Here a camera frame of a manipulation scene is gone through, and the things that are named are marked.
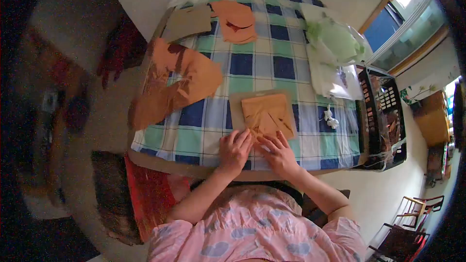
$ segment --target white plastic bag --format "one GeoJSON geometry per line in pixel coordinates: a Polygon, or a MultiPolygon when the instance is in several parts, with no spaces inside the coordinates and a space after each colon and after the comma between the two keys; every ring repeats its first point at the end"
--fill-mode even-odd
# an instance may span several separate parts
{"type": "Polygon", "coordinates": [[[301,3],[306,20],[306,45],[312,86],[332,98],[363,99],[355,64],[372,55],[367,40],[327,8],[301,3]]]}

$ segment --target floor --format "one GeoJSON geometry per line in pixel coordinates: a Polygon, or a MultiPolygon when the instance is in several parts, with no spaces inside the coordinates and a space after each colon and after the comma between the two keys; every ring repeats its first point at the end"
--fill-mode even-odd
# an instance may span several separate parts
{"type": "MultiPolygon", "coordinates": [[[[107,237],[97,215],[90,152],[125,151],[127,110],[144,76],[137,68],[126,70],[106,90],[102,89],[100,79],[93,79],[90,119],[82,135],[70,139],[63,169],[62,187],[69,212],[97,249],[113,262],[144,261],[147,245],[130,247],[107,237]]],[[[396,214],[403,211],[403,196],[422,194],[427,146],[408,106],[403,113],[408,145],[404,164],[381,173],[345,171],[320,177],[335,188],[351,190],[350,202],[361,225],[362,237],[371,245],[382,241],[382,224],[393,223],[396,214]]]]}

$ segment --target folded paper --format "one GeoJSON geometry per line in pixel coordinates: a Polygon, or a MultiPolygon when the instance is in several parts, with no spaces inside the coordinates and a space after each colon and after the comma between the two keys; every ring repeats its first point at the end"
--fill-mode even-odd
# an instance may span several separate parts
{"type": "Polygon", "coordinates": [[[288,110],[287,97],[272,94],[247,98],[241,101],[246,127],[254,137],[276,136],[282,131],[287,139],[294,137],[293,119],[288,110]]]}

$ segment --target black basket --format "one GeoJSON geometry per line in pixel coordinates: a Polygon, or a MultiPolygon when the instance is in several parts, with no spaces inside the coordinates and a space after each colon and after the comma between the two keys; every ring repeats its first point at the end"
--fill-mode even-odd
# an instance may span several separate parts
{"type": "MultiPolygon", "coordinates": [[[[366,105],[366,114],[367,122],[369,129],[369,155],[379,154],[383,152],[382,150],[382,137],[379,132],[379,124],[381,120],[380,113],[376,107],[376,100],[380,100],[382,105],[382,111],[384,113],[395,112],[397,115],[397,125],[400,126],[400,137],[399,140],[402,140],[406,137],[405,132],[405,120],[403,119],[403,110],[401,107],[401,98],[398,91],[397,85],[395,83],[395,78],[374,68],[368,67],[359,67],[364,68],[361,73],[359,73],[358,78],[361,83],[361,88],[364,94],[364,102],[366,105]],[[382,95],[374,95],[370,83],[370,75],[379,76],[379,77],[389,77],[390,80],[386,81],[381,85],[385,90],[382,95]]],[[[402,144],[400,148],[397,149],[397,153],[393,157],[393,163],[387,164],[385,170],[393,168],[406,160],[406,143],[402,144]]],[[[382,170],[383,162],[380,157],[369,157],[368,160],[360,166],[356,166],[353,169],[363,169],[363,170],[382,170]]]]}

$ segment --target blue and green plaid tablecloth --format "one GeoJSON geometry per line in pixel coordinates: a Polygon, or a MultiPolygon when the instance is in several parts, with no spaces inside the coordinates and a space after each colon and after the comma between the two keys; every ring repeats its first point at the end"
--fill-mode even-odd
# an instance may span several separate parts
{"type": "MultiPolygon", "coordinates": [[[[157,125],[137,131],[131,148],[166,160],[201,166],[218,166],[218,140],[232,131],[228,96],[236,92],[286,89],[298,137],[290,145],[306,170],[348,168],[359,160],[356,103],[316,95],[305,44],[305,21],[299,3],[323,6],[319,0],[232,0],[251,8],[256,42],[223,41],[218,18],[212,18],[207,35],[180,42],[221,63],[223,83],[207,97],[175,111],[157,125]],[[327,104],[340,126],[323,120],[327,104]]],[[[172,75],[168,85],[181,79],[172,75]]],[[[268,170],[265,160],[252,152],[245,170],[268,170]]]]}

